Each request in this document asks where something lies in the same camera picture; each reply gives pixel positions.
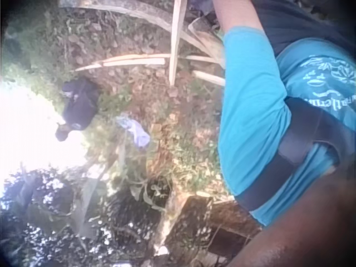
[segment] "skin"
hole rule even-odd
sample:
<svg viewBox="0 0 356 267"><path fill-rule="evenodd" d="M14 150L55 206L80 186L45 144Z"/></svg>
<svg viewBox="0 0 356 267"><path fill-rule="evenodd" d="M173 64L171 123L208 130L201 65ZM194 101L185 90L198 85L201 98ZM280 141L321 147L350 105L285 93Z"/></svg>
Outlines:
<svg viewBox="0 0 356 267"><path fill-rule="evenodd" d="M235 26L263 31L250 0L214 0L214 7L224 32ZM319 178L228 267L356 266L356 179L347 169Z"/></svg>

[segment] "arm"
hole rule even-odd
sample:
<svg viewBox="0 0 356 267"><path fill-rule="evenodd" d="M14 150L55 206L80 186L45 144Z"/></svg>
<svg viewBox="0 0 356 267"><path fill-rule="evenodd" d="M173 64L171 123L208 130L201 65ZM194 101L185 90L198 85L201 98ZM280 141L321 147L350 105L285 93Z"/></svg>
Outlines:
<svg viewBox="0 0 356 267"><path fill-rule="evenodd" d="M229 190L238 195L276 153L291 115L273 49L251 2L216 0L215 8L226 32L219 158ZM267 216L254 216L269 223Z"/></svg>
<svg viewBox="0 0 356 267"><path fill-rule="evenodd" d="M224 32L235 26L246 26L263 31L251 0L214 0L217 19Z"/></svg>
<svg viewBox="0 0 356 267"><path fill-rule="evenodd" d="M349 175L342 167L318 179L228 267L355 266L354 162L351 168Z"/></svg>

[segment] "blue cloth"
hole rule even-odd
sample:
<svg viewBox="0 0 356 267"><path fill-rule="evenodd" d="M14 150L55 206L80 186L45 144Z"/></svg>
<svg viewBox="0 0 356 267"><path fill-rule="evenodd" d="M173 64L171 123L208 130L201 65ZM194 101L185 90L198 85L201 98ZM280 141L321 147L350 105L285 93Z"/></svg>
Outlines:
<svg viewBox="0 0 356 267"><path fill-rule="evenodd" d="M266 35L249 27L231 29L224 45L226 86L219 157L233 195L247 189L276 153L290 124L286 96L309 101L356 129L355 63L346 51L307 38L291 44L276 60ZM336 160L327 147L314 145L296 173L252 216L270 224Z"/></svg>

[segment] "dark clothing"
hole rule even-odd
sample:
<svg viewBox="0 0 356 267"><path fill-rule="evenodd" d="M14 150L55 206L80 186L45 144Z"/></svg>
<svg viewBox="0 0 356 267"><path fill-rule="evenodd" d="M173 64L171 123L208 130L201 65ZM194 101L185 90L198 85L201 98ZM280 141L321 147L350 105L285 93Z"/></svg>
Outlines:
<svg viewBox="0 0 356 267"><path fill-rule="evenodd" d="M330 41L355 56L355 27L321 21L287 0L253 0L263 29L279 55L297 40L313 37Z"/></svg>
<svg viewBox="0 0 356 267"><path fill-rule="evenodd" d="M95 83L86 78L66 82L63 92L72 93L64 111L63 118L73 130L84 130L97 113L99 90Z"/></svg>

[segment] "shoulder strap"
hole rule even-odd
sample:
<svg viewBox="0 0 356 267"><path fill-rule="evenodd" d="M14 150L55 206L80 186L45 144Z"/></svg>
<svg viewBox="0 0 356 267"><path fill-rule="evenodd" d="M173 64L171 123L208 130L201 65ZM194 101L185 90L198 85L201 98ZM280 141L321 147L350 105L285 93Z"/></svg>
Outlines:
<svg viewBox="0 0 356 267"><path fill-rule="evenodd" d="M300 98L288 98L291 122L277 153L259 177L240 195L238 203L253 211L266 203L303 163L313 143L332 147L339 162L355 152L355 132L331 114Z"/></svg>

